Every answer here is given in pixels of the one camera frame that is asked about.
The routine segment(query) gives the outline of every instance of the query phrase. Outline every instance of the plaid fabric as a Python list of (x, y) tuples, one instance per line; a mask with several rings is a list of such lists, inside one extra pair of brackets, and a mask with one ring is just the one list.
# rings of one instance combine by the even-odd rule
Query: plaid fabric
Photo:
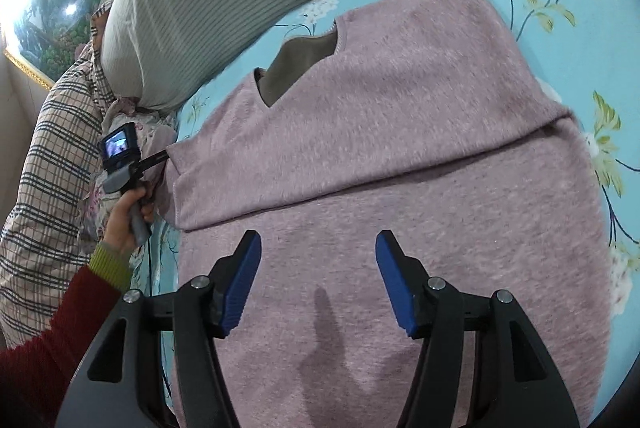
[(9, 347), (49, 327), (78, 270), (78, 201), (100, 167), (97, 142), (114, 100), (100, 66), (111, 4), (92, 18), (92, 42), (53, 86), (24, 162), (18, 198), (0, 237), (0, 325)]

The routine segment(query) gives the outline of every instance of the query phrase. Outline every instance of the camera screen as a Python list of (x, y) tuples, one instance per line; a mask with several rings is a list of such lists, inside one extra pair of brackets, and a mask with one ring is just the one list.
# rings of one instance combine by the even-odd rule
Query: camera screen
[(107, 157), (113, 157), (129, 148), (127, 145), (127, 136), (124, 131), (118, 132), (104, 142), (104, 148), (107, 151)]

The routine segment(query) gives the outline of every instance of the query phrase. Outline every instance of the floral fabric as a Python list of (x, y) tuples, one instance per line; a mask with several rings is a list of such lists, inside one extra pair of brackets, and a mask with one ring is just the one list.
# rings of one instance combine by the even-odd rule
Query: floral fabric
[[(112, 109), (117, 108), (117, 113), (112, 113)], [(103, 122), (104, 132), (113, 132), (124, 123), (132, 121), (136, 125), (136, 135), (138, 146), (142, 157), (148, 157), (175, 141), (175, 115), (160, 118), (158, 113), (141, 114), (135, 113), (135, 105), (121, 98), (114, 102), (109, 110), (105, 122)], [(155, 186), (161, 175), (161, 167), (157, 166), (145, 172), (143, 180)], [(120, 198), (120, 194), (105, 194), (102, 185), (107, 174), (100, 170), (92, 174), (89, 191), (80, 201), (79, 224), (78, 224), (78, 246), (81, 254), (90, 257), (94, 252), (98, 242), (104, 236), (107, 220), (111, 214), (113, 206)], [(139, 258), (142, 253), (138, 252), (134, 256), (134, 267), (140, 264)]]
[[(185, 103), (178, 116), (178, 140), (197, 133), (244, 75), (257, 66), (268, 67), (286, 38), (324, 33), (335, 16), (375, 1), (315, 0), (286, 15)], [(612, 338), (596, 414), (640, 352), (640, 225), (635, 219), (640, 199), (640, 22), (636, 18), (640, 0), (490, 1), (545, 93), (571, 107), (580, 119), (593, 160), (594, 183), (602, 193), (608, 224), (603, 242), (609, 245), (612, 268)], [(152, 287), (165, 293), (177, 282), (179, 233), (162, 223), (156, 232)], [(166, 338), (167, 368), (172, 364), (172, 347)]]

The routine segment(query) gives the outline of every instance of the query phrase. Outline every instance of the handheld camera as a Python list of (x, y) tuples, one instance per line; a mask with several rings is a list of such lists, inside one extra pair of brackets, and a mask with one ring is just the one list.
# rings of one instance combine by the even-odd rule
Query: handheld camera
[[(105, 136), (100, 141), (100, 151), (102, 167), (107, 172), (103, 185), (105, 193), (124, 193), (136, 188), (145, 170), (169, 158), (166, 150), (162, 150), (141, 160), (136, 125), (132, 121)], [(151, 236), (151, 230), (140, 213), (139, 203), (131, 207), (129, 217), (136, 245), (143, 246)]]

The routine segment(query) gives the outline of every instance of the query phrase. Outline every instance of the wall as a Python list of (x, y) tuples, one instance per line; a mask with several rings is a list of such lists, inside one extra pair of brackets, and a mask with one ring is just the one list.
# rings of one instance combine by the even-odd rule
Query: wall
[(28, 75), (20, 71), (13, 63), (4, 58), (9, 71), (9, 79), (14, 85), (15, 93), (20, 101), (20, 105), (24, 110), (25, 117), (29, 122), (31, 128), (36, 124), (38, 120), (38, 114), (40, 108), (47, 97), (48, 91), (34, 82)]
[(17, 69), (0, 52), (0, 225), (4, 225), (15, 205), (22, 165), (35, 124), (26, 112), (33, 115), (33, 98), (29, 100), (31, 107), (23, 109), (21, 98), (12, 84), (13, 70)]

